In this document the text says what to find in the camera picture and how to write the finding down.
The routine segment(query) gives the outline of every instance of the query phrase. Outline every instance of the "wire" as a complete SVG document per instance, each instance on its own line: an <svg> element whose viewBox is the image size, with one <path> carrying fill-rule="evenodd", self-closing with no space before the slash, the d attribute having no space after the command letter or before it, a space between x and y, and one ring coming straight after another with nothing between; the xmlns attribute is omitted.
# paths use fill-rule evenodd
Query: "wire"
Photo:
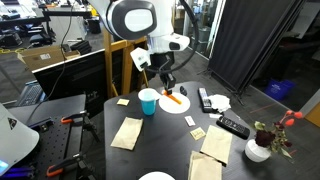
<svg viewBox="0 0 320 180"><path fill-rule="evenodd" d="M185 60L183 61L179 66L173 68L173 69L170 69L170 70L156 70L156 69L150 69L150 68L146 68L146 71L149 71L149 72L153 72L153 73L158 73L158 74L168 74L168 73L172 73L173 71L176 71L180 68L182 68L184 65L186 65L192 58L192 56L195 54L196 52L196 49L198 47L198 44L199 44L199 28L198 28L198 23L197 23L197 19L196 17L194 16L192 10L190 9L189 5L184 1L184 0L179 0L180 3L182 4L182 6L184 7L185 11L187 12L192 24L193 24L193 30L194 30L194 43L193 43L193 50L190 54L190 56Z"/></svg>
<svg viewBox="0 0 320 180"><path fill-rule="evenodd" d="M24 48L18 48L18 49L16 49L16 50L10 50L10 49L0 48L0 54L22 53L24 50L25 50Z"/></svg>
<svg viewBox="0 0 320 180"><path fill-rule="evenodd" d="M62 54L62 56L63 56L63 67L62 67L62 71L61 71L61 73L59 74L58 78L56 79L56 81L55 81L55 83L54 83L54 85L53 85L53 87L52 87L52 90L51 90L51 92L49 93L49 95L48 95L43 101L41 101L41 102L33 109L32 113L30 114L30 116L29 116L29 118L28 118L28 120L27 120L27 122L26 122L26 124L29 123L29 121L31 120L33 114L34 114L35 111L38 109L38 107L39 107L43 102L48 101L49 98L52 96L52 94L53 94L53 92L54 92L54 90L55 90L55 88L56 88L56 86L57 86L60 78L62 77L62 75L63 75L63 73L64 73L64 71L65 71L65 68L66 68L66 63L65 63L65 61L66 61L67 58L66 58L66 56L64 55L64 52L63 52L63 42L64 42L64 39L66 38L67 34L69 33L69 30L70 30L70 27L71 27L71 22L72 22L72 10L73 10L73 6L74 6L74 3L75 3L75 2L76 2L76 1L74 1L73 4L72 4L72 6L71 6L68 29L67 29L66 33L64 34L64 36L63 36L63 38L62 38L62 41L61 41L61 44L60 44L60 50L61 50L61 54Z"/></svg>

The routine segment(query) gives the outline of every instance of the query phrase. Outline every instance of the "napkin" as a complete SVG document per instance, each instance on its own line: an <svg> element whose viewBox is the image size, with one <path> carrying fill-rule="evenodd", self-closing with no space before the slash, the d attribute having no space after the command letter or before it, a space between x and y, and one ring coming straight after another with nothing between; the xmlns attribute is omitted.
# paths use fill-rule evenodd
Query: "napkin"
<svg viewBox="0 0 320 180"><path fill-rule="evenodd" d="M143 119L126 117L114 137L111 146L132 150L141 131Z"/></svg>
<svg viewBox="0 0 320 180"><path fill-rule="evenodd" d="M209 96L208 99L211 101L211 107L217 109L220 113L231 108L230 99L226 96L216 94Z"/></svg>
<svg viewBox="0 0 320 180"><path fill-rule="evenodd" d="M231 140L231 133L215 126L209 126L200 151L227 165Z"/></svg>
<svg viewBox="0 0 320 180"><path fill-rule="evenodd" d="M222 165L214 158L192 151L188 180L221 180Z"/></svg>

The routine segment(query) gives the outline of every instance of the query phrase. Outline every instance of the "small card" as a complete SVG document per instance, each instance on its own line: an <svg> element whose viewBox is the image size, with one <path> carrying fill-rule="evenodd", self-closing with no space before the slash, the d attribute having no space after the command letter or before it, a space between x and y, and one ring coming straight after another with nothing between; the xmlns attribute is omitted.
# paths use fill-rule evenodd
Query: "small card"
<svg viewBox="0 0 320 180"><path fill-rule="evenodd" d="M191 116L186 116L186 117L184 117L184 118L186 119L186 121L187 121L187 123L188 123L188 126L194 126L194 125L196 125L196 124L194 123L194 121L193 121L193 119L192 119Z"/></svg>
<svg viewBox="0 0 320 180"><path fill-rule="evenodd" d="M209 114L210 118L215 118L215 119L219 119L219 117L221 116L222 116L221 114L212 114L212 113Z"/></svg>
<svg viewBox="0 0 320 180"><path fill-rule="evenodd" d="M123 106L127 106L129 104L129 100L128 99L119 99L119 101L117 102L118 105L123 105Z"/></svg>
<svg viewBox="0 0 320 180"><path fill-rule="evenodd" d="M197 129L191 131L190 133L195 140L198 140L206 135L206 133L202 130L201 127L198 127Z"/></svg>

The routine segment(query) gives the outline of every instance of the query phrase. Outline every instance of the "blue bin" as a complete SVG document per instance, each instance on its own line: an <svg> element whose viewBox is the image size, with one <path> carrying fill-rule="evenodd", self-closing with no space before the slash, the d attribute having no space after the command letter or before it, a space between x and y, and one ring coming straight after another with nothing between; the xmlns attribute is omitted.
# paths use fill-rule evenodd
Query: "blue bin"
<svg viewBox="0 0 320 180"><path fill-rule="evenodd" d="M282 100L294 86L295 84L289 80L278 82L271 79L265 93L275 100Z"/></svg>

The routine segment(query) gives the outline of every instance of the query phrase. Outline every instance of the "paper plate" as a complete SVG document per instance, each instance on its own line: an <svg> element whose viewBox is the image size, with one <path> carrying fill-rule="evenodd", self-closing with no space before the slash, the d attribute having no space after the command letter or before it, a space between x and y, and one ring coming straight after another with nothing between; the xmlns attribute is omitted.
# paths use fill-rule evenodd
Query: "paper plate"
<svg viewBox="0 0 320 180"><path fill-rule="evenodd" d="M174 180L174 178L163 172L151 172L142 176L139 180Z"/></svg>
<svg viewBox="0 0 320 180"><path fill-rule="evenodd" d="M159 99L159 106L164 111L171 114L180 114L186 112L190 108L190 100L186 96L176 92L173 92L172 95L179 99L182 104L178 104L167 96L162 95Z"/></svg>

